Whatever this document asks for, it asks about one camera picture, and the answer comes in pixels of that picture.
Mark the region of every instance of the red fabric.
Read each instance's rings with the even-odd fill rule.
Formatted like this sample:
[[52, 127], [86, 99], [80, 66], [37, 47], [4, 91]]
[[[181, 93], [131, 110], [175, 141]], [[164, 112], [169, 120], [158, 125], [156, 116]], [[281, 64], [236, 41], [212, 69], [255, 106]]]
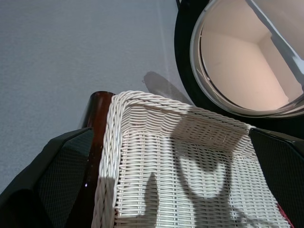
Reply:
[[283, 211], [283, 209], [281, 208], [281, 206], [279, 204], [277, 204], [277, 207], [279, 208], [279, 211], [280, 211], [281, 215], [288, 221], [290, 227], [295, 228], [293, 226], [293, 224], [291, 223], [291, 221], [289, 220], [289, 218], [287, 217], [287, 215], [285, 214], [285, 212]]

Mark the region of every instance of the white wall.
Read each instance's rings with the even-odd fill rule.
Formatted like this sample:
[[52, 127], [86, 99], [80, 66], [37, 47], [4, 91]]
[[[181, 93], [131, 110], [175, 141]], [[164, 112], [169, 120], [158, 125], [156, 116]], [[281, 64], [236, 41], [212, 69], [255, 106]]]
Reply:
[[289, 102], [298, 98], [303, 93], [302, 86], [273, 44], [270, 32], [259, 42], [259, 47]]
[[255, 0], [287, 42], [304, 59], [304, 1]]
[[[301, 0], [255, 2], [304, 56], [304, 29], [299, 24], [301, 21], [304, 24], [304, 16], [300, 14], [304, 11], [304, 3]], [[206, 18], [203, 36], [203, 56], [209, 75], [233, 102], [243, 104], [243, 107], [269, 110], [279, 108], [303, 93], [274, 46], [268, 28], [245, 0], [219, 0]]]
[[204, 31], [202, 50], [211, 80], [231, 101], [260, 111], [288, 103], [258, 45]]
[[254, 43], [268, 32], [245, 0], [219, 0], [207, 20], [205, 30]]

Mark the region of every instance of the woven texture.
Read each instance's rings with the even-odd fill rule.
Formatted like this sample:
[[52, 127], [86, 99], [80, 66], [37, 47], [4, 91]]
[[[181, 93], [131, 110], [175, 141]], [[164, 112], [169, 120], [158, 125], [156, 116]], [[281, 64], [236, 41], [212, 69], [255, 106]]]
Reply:
[[114, 96], [92, 227], [289, 227], [250, 128], [157, 95]]
[[35, 186], [55, 228], [65, 227], [80, 190], [89, 156], [93, 131], [67, 141]]

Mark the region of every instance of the white wicker basket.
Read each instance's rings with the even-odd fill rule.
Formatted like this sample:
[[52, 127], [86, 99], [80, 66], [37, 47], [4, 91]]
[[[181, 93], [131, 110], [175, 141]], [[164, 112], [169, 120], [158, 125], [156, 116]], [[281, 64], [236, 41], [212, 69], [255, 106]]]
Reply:
[[250, 128], [157, 95], [114, 96], [92, 227], [289, 227]]

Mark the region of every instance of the gray wall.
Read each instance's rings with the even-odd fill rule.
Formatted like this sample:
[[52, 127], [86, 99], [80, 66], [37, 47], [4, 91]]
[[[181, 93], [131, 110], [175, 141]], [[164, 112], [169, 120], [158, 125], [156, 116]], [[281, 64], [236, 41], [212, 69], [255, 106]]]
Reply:
[[93, 92], [155, 90], [155, 76], [185, 94], [176, 15], [175, 0], [0, 0], [0, 192], [79, 126]]

